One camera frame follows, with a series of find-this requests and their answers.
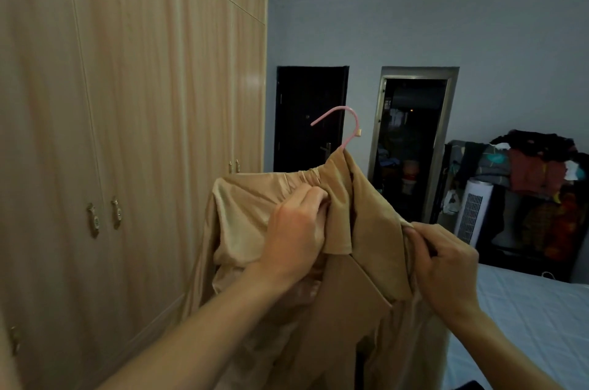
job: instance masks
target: red garment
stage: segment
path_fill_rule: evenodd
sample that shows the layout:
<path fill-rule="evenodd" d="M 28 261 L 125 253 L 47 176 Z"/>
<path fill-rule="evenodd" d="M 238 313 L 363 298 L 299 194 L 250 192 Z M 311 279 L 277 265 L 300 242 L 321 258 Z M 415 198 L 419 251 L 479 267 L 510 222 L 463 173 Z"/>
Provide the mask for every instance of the red garment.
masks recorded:
<path fill-rule="evenodd" d="M 507 154 L 511 162 L 511 189 L 517 193 L 539 193 L 553 197 L 563 186 L 567 168 L 564 162 L 544 162 L 517 149 Z"/>

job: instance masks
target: tan jacket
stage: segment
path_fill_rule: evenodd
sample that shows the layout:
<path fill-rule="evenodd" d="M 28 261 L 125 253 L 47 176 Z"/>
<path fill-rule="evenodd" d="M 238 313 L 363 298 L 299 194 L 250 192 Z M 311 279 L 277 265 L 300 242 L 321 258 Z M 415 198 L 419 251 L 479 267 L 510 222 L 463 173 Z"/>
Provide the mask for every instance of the tan jacket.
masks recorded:
<path fill-rule="evenodd" d="M 217 389 L 352 390 L 357 348 L 368 357 L 367 390 L 438 388 L 448 331 L 416 289 L 413 248 L 401 230 L 409 223 L 340 149 L 309 171 L 215 182 L 180 319 L 259 259 L 272 210 L 303 182 L 322 187 L 331 199 L 326 255 L 315 267 L 322 277 L 312 271 L 274 306 Z"/>

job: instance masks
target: bed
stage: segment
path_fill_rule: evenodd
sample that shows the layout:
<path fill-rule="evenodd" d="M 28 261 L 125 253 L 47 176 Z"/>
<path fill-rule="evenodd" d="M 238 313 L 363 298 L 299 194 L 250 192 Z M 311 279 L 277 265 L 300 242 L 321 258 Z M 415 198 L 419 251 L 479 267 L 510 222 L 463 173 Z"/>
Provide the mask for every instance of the bed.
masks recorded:
<path fill-rule="evenodd" d="M 479 266 L 482 309 L 507 337 L 567 390 L 589 388 L 589 286 Z M 491 386 L 451 336 L 443 390 Z"/>

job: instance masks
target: clothes hanger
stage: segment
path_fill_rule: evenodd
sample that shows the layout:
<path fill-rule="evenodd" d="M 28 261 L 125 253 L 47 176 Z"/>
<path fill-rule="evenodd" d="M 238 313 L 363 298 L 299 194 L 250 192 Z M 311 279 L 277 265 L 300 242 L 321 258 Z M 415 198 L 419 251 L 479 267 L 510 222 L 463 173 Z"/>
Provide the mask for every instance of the clothes hanger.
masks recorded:
<path fill-rule="evenodd" d="M 350 140 L 352 140 L 354 137 L 360 137 L 362 135 L 362 130 L 360 129 L 360 121 L 358 120 L 358 115 L 356 114 L 356 111 L 351 109 L 349 106 L 335 106 L 335 108 L 331 108 L 329 111 L 327 111 L 325 114 L 323 114 L 321 117 L 316 119 L 313 123 L 311 123 L 311 126 L 315 126 L 317 123 L 319 123 L 321 120 L 326 118 L 333 111 L 339 111 L 339 110 L 345 110 L 345 111 L 351 112 L 352 115 L 354 116 L 354 119 L 356 120 L 356 129 L 354 129 L 353 134 L 350 137 L 348 137 L 338 148 L 338 149 L 340 149 L 340 148 L 346 149 L 346 146 L 348 146 L 348 144 L 350 143 Z"/>

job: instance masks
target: wall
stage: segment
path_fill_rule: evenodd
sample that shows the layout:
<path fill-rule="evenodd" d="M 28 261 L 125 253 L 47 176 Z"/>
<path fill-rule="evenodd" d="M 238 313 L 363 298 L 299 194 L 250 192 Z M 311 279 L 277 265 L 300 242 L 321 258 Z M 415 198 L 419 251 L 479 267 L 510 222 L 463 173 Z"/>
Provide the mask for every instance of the wall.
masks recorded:
<path fill-rule="evenodd" d="M 350 66 L 348 105 L 364 131 L 348 149 L 364 172 L 382 66 L 460 67 L 446 140 L 487 142 L 517 128 L 572 137 L 589 151 L 589 0 L 281 2 L 274 63 Z M 269 36 L 270 45 L 280 47 Z M 346 118 L 345 133 L 352 128 Z M 585 257 L 576 275 L 586 270 L 589 280 L 589 248 Z"/>
<path fill-rule="evenodd" d="M 268 48 L 266 72 L 266 127 L 264 129 L 264 171 L 274 166 L 274 120 L 276 115 L 276 67 L 281 64 L 284 25 L 281 0 L 268 0 Z"/>

